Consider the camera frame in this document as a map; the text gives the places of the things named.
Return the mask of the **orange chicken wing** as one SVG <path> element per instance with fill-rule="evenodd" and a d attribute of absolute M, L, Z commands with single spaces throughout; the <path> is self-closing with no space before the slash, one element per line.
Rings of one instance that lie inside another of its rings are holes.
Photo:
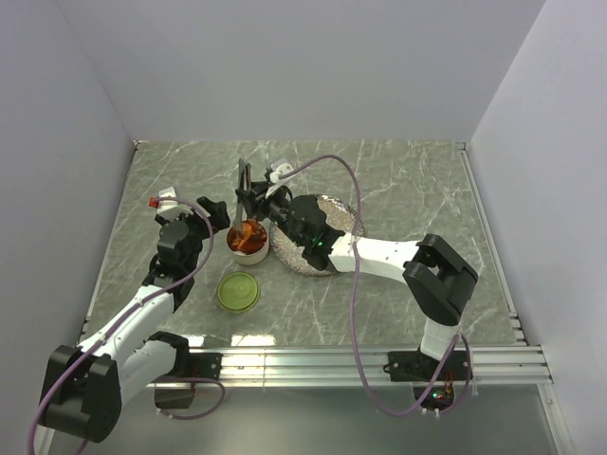
<path fill-rule="evenodd" d="M 233 239 L 230 241 L 230 249 L 232 251 L 244 251 L 249 239 L 250 235 L 248 233 L 235 232 Z"/>

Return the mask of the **green round lid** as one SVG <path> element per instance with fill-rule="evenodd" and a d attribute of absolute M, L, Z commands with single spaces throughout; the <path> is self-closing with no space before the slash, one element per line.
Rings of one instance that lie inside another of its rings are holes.
<path fill-rule="evenodd" d="M 221 279 L 216 289 L 220 306 L 232 313 L 252 308 L 261 296 L 259 283 L 246 272 L 233 272 Z"/>

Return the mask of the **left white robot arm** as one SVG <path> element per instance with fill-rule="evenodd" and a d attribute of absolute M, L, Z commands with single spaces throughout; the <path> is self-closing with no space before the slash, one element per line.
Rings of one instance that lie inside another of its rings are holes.
<path fill-rule="evenodd" d="M 135 296 L 100 330 L 50 355 L 33 429 L 46 427 L 99 443 L 131 398 L 157 378 L 185 378 L 192 359 L 186 338 L 159 332 L 210 258 L 216 233 L 230 226 L 225 202 L 190 203 L 167 189 L 149 201 L 160 225 L 156 255 Z"/>

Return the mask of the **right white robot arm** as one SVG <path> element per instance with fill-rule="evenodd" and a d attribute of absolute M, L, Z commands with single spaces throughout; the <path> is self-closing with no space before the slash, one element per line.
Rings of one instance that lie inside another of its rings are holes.
<path fill-rule="evenodd" d="M 451 367 L 448 346 L 478 282 L 478 273 L 439 235 L 418 241 L 389 242 L 357 237 L 331 227 L 316 195 L 293 198 L 282 186 L 267 182 L 235 190 L 250 218 L 268 219 L 301 250 L 301 257 L 318 271 L 355 272 L 406 284 L 426 317 L 418 368 L 431 379 Z"/>

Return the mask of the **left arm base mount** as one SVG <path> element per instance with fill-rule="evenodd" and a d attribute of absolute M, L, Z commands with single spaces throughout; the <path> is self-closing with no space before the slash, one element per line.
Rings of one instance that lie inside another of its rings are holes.
<path fill-rule="evenodd" d="M 159 341 L 175 352 L 172 368 L 162 377 L 202 377 L 218 380 L 222 357 L 220 353 L 194 353 L 185 337 L 168 332 L 156 332 L 148 341 Z"/>

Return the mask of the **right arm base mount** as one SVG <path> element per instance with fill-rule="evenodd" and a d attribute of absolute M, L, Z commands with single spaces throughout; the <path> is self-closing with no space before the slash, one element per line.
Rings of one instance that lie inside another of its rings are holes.
<path fill-rule="evenodd" d="M 435 360 L 419 351 L 391 351 L 383 371 L 390 375 L 392 382 L 429 382 L 439 360 Z M 442 367 L 437 382 L 465 381 L 469 373 L 469 362 L 464 351 L 453 351 Z"/>

